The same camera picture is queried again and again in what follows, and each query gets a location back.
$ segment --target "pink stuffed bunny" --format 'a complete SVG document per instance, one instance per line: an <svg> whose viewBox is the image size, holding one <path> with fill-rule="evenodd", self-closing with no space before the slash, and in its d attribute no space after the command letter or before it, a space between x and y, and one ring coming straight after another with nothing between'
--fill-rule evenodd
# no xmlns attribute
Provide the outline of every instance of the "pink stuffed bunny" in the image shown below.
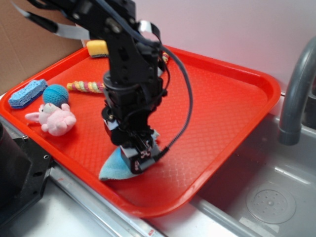
<svg viewBox="0 0 316 237"><path fill-rule="evenodd" d="M26 114L25 118L39 122L41 129L53 136L64 135L77 121L68 104L62 104L60 109L51 103L41 105L39 112Z"/></svg>

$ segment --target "stainless steel sink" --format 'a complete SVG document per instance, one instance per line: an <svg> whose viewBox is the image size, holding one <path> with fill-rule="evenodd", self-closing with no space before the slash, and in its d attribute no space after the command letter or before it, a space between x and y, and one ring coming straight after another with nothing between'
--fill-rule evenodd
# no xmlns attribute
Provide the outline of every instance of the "stainless steel sink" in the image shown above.
<svg viewBox="0 0 316 237"><path fill-rule="evenodd" d="M303 128L300 142L285 146L277 141L277 123L268 115L198 196L224 212L216 215L232 217L231 223L250 233L314 237L316 134Z"/></svg>

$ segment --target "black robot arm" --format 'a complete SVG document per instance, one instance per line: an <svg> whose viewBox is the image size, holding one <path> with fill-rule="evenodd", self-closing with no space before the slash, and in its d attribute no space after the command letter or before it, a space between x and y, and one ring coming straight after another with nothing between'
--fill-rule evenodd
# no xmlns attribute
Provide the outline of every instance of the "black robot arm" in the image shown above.
<svg viewBox="0 0 316 237"><path fill-rule="evenodd" d="M121 147L122 157L132 173L141 173L160 159L188 126L193 98L188 75L180 60L165 48L159 30L148 22L136 22L135 3L131 0L28 0L35 7L59 10L74 28L52 22L30 12L17 9L45 29L68 38L102 39L107 42L110 70L103 78L106 97L102 116L111 141ZM141 36L146 28L157 41ZM163 80L159 71L165 69L162 52L170 54L183 72L190 95L190 108L185 126L171 143L159 151L154 130L148 125L149 115L157 109L163 96Z"/></svg>

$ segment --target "crochet ball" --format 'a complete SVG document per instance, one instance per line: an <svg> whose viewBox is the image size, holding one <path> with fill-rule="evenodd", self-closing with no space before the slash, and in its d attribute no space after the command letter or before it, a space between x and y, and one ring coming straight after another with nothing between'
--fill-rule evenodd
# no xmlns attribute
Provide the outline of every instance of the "crochet ball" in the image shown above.
<svg viewBox="0 0 316 237"><path fill-rule="evenodd" d="M44 90L43 100L44 103L51 103L57 107L61 107L62 104L68 104L69 94L65 87L61 85L50 85Z"/></svg>

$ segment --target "sink drain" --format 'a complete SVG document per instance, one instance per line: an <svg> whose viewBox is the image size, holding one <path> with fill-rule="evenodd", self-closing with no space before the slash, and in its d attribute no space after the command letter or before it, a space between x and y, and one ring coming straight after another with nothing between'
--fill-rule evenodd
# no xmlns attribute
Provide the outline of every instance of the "sink drain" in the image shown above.
<svg viewBox="0 0 316 237"><path fill-rule="evenodd" d="M288 221L296 209L292 194L274 184L264 184L251 189L246 203L255 218L269 224Z"/></svg>

